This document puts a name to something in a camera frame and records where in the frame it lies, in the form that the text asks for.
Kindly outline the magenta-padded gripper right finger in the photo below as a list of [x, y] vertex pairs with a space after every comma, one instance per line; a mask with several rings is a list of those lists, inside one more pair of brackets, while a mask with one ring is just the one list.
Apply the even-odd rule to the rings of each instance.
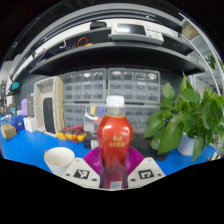
[[136, 149], [130, 147], [126, 158], [127, 186], [139, 188], [165, 176], [152, 157], [144, 157]]

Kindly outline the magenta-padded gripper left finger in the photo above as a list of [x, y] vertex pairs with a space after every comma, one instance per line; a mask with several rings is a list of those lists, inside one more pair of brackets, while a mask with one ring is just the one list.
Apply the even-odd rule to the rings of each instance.
[[97, 189], [101, 179], [101, 156], [99, 148], [88, 152], [83, 158], [76, 157], [63, 174], [63, 178], [85, 188]]

